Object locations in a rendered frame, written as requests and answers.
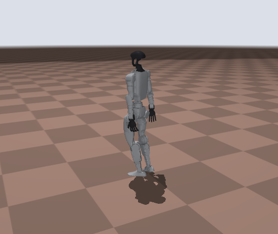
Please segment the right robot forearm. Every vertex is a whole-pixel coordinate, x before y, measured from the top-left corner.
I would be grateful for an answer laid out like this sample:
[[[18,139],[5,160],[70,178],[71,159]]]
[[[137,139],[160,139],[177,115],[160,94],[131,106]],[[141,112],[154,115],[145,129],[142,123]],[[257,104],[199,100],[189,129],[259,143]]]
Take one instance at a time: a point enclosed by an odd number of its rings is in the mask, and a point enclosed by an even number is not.
[[[149,100],[150,109],[154,108],[153,91],[148,93],[147,97],[148,97],[148,100]]]

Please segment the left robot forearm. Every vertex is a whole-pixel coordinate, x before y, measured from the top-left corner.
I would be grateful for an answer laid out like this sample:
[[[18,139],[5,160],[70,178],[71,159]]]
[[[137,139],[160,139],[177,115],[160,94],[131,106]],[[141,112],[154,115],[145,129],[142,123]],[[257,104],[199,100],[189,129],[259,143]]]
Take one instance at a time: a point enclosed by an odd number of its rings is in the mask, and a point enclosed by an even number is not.
[[[134,115],[134,102],[132,101],[132,98],[130,95],[126,95],[125,97],[126,102],[127,102],[127,106],[128,106],[128,117],[129,119],[133,119],[133,115]]]

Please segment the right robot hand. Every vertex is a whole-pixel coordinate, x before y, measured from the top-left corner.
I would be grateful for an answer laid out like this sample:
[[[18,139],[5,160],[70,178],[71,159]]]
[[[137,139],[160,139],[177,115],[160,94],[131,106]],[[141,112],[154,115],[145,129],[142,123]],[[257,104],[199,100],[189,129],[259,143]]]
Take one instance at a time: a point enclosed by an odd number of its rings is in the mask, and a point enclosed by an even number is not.
[[[153,122],[154,122],[154,116],[155,116],[155,121],[156,121],[156,115],[155,115],[154,109],[155,108],[150,109],[150,105],[149,105],[149,112],[150,112],[150,114],[149,114],[149,122],[150,122],[150,118],[151,118],[151,122],[152,122],[152,119],[153,119]]]

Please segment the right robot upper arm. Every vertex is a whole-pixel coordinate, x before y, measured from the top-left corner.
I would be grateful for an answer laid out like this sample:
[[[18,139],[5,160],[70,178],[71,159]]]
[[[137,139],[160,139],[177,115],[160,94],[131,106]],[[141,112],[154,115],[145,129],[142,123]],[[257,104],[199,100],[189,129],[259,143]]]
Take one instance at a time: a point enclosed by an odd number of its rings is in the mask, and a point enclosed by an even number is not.
[[[151,86],[151,80],[150,80],[150,71],[149,70],[146,70],[148,72],[148,90],[147,90],[147,94],[152,92],[152,86]]]

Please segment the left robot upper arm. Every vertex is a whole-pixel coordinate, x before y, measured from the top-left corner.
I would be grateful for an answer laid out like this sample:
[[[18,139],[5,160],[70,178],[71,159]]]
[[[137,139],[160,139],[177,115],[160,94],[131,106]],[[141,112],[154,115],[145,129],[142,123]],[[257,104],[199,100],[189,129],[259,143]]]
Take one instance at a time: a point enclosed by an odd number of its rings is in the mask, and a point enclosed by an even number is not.
[[[130,73],[126,75],[127,91],[128,95],[131,96],[132,100],[134,99],[134,82],[136,80],[135,73]]]

